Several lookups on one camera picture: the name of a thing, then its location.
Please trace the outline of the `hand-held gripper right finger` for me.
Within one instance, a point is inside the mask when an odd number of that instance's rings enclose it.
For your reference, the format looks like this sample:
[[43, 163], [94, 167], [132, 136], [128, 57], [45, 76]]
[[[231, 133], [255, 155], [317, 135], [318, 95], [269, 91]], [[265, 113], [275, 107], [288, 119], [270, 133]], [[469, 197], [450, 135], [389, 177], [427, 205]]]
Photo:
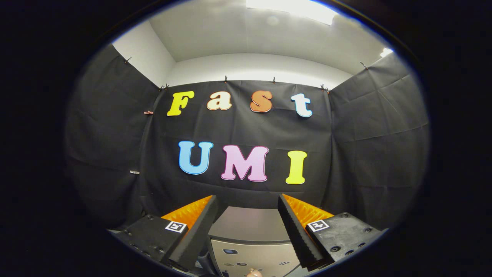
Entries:
[[304, 269], [339, 263], [386, 232], [348, 212], [334, 215], [286, 194], [278, 197], [278, 212]]

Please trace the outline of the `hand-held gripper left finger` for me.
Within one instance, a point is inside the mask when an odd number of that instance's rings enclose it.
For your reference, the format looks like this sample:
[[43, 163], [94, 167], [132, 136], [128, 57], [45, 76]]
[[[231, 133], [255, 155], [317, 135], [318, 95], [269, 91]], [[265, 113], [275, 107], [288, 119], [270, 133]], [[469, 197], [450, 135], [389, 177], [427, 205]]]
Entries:
[[112, 235], [146, 258], [190, 271], [218, 214], [219, 200], [211, 195], [163, 216], [143, 216]]

